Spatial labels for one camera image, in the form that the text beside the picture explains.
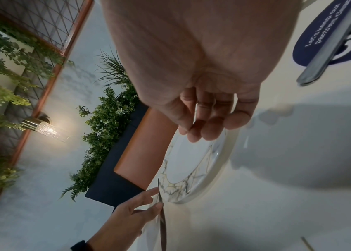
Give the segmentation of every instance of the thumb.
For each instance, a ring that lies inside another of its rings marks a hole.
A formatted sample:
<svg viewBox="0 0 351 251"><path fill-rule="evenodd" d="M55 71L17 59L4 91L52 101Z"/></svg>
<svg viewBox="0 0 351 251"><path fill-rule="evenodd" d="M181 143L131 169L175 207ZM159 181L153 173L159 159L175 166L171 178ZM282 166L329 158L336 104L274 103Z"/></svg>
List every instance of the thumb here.
<svg viewBox="0 0 351 251"><path fill-rule="evenodd" d="M185 131L189 131L193 125L193 115L180 97L155 108Z"/></svg>
<svg viewBox="0 0 351 251"><path fill-rule="evenodd" d="M149 209L145 210L144 212L138 213L143 225L145 225L146 223L153 220L156 216L158 216L162 208L163 208L163 203L159 202L153 205L152 207L150 207Z"/></svg>

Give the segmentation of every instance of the wall lamp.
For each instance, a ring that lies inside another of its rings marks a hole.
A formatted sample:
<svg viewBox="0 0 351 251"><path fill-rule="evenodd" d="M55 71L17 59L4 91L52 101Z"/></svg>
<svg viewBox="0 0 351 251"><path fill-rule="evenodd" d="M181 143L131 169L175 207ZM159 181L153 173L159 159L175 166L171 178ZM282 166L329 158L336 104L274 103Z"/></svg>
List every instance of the wall lamp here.
<svg viewBox="0 0 351 251"><path fill-rule="evenodd" d="M62 142L65 142L69 138L68 133L63 129L52 125L52 121L47 116L40 116L38 118L27 117L21 122L21 124L25 129L39 132L40 134Z"/></svg>

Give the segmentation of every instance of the fingernail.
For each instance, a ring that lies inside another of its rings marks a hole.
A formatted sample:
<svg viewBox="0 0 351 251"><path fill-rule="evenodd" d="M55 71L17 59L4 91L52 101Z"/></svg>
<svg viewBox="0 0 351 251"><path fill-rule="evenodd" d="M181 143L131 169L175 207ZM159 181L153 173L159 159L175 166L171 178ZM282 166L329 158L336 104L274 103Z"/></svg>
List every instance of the fingernail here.
<svg viewBox="0 0 351 251"><path fill-rule="evenodd" d="M158 210L162 209L163 208L163 203L162 202L156 203L155 208L158 209Z"/></svg>

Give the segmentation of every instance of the person's left hand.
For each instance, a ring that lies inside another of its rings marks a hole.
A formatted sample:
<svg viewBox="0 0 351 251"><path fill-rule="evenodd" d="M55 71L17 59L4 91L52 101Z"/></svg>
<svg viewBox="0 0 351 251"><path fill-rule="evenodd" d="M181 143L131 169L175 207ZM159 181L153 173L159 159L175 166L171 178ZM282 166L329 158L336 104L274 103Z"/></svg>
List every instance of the person's left hand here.
<svg viewBox="0 0 351 251"><path fill-rule="evenodd" d="M107 222L88 241L93 251L126 251L141 235L146 223L153 220L162 210L163 203L157 203L147 210L135 208L151 204L152 196L159 188L152 188L119 205Z"/></svg>

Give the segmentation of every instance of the white plate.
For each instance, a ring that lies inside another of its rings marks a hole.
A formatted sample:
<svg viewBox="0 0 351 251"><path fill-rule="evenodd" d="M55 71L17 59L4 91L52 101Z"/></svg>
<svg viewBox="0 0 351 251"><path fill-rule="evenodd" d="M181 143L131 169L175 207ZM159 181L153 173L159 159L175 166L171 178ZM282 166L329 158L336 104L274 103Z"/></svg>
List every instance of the white plate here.
<svg viewBox="0 0 351 251"><path fill-rule="evenodd" d="M191 143L178 130L163 160L159 188L164 201L180 202L202 184L212 170L225 142L226 130L218 139Z"/></svg>

